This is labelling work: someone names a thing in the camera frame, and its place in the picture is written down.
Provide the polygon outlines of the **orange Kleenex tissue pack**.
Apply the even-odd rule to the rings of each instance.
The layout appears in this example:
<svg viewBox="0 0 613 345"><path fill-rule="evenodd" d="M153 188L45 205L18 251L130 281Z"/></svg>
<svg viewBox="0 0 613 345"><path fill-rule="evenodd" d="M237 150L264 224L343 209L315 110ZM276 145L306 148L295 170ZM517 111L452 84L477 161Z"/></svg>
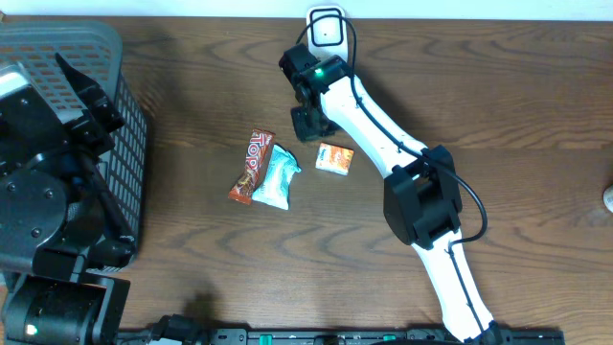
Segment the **orange Kleenex tissue pack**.
<svg viewBox="0 0 613 345"><path fill-rule="evenodd" d="M315 168L318 170L347 175L354 151L335 145L321 143L318 149Z"/></svg>

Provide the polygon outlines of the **red white snack packet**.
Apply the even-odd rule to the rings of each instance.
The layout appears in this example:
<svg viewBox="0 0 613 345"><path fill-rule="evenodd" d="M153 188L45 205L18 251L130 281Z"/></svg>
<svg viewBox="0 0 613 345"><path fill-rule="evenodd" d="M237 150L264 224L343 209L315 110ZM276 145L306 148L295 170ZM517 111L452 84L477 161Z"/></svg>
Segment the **red white snack packet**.
<svg viewBox="0 0 613 345"><path fill-rule="evenodd" d="M243 174L230 190L228 197L234 201L249 205L260 178L261 166L272 146L275 134L254 128L245 155Z"/></svg>

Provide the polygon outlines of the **teal white wipes packet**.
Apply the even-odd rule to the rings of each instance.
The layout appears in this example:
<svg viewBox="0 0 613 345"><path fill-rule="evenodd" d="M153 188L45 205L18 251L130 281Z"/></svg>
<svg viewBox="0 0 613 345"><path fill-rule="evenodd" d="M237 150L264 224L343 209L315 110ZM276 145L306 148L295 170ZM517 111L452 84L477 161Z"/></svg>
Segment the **teal white wipes packet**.
<svg viewBox="0 0 613 345"><path fill-rule="evenodd" d="M275 144L265 178L252 194L252 199L287 211L289 209L289 186L293 175L301 171L295 156Z"/></svg>

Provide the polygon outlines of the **green lid white jar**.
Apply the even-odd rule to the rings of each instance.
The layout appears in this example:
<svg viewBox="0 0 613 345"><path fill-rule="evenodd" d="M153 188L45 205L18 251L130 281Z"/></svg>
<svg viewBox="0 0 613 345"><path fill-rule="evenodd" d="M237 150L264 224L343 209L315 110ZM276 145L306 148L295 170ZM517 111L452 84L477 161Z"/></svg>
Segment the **green lid white jar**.
<svg viewBox="0 0 613 345"><path fill-rule="evenodd" d="M609 186L604 190L602 200L606 209L613 213L613 186Z"/></svg>

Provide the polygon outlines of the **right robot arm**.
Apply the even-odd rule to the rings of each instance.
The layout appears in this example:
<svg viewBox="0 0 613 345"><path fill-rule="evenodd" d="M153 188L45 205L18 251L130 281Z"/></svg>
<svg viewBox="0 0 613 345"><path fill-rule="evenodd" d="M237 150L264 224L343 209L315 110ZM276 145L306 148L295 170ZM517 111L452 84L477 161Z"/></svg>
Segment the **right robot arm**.
<svg viewBox="0 0 613 345"><path fill-rule="evenodd" d="M383 214L395 236L418 253L443 314L443 324L467 344L499 344L501 334L467 264L461 193L475 192L456 174L451 153L428 148L377 105L339 56L321 60L303 43L285 51L279 67L295 91L292 111L302 141L345 130L384 181Z"/></svg>

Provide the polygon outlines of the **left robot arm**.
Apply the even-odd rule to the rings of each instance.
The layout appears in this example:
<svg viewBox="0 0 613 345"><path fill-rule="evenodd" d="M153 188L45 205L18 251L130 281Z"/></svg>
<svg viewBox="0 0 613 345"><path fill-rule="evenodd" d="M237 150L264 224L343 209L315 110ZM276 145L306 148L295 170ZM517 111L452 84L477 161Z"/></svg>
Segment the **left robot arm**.
<svg viewBox="0 0 613 345"><path fill-rule="evenodd" d="M113 344L129 284L105 275L136 241L98 163L124 121L102 87L57 65L83 103L61 119L18 63L1 70L1 320L9 344Z"/></svg>

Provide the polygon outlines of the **white barcode scanner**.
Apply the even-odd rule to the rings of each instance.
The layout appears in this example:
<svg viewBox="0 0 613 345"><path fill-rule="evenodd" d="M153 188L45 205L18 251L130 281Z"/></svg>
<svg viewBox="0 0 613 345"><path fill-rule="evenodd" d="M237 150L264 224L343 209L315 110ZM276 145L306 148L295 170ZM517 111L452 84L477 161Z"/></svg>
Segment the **white barcode scanner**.
<svg viewBox="0 0 613 345"><path fill-rule="evenodd" d="M308 10L306 23L315 23L307 31L308 49L320 60L339 56L348 60L347 26L340 19L345 11L335 5L315 6Z"/></svg>

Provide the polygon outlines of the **grey plastic mesh basket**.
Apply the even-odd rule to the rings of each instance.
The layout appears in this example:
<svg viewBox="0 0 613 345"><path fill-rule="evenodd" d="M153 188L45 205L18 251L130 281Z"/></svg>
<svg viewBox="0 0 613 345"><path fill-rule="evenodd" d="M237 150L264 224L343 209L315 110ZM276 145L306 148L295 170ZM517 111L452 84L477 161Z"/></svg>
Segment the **grey plastic mesh basket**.
<svg viewBox="0 0 613 345"><path fill-rule="evenodd" d="M101 22L21 22L2 26L1 64L21 62L46 102L61 119L67 120L80 113L83 103L58 67L55 53L99 83L125 121L113 131L114 147L102 154L98 170L125 216L137 249L148 122L123 76L123 42Z"/></svg>

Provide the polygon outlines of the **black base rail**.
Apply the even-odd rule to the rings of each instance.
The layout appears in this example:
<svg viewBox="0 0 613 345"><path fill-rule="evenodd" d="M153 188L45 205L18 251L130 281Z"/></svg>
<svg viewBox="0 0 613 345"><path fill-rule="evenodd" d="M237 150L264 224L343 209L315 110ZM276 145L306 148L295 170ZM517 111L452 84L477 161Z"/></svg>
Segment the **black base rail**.
<svg viewBox="0 0 613 345"><path fill-rule="evenodd" d="M121 331L115 340L121 345L462 345L443 328L408 330L327 330L280 331L241 328L206 329L181 316L163 316L139 331Z"/></svg>

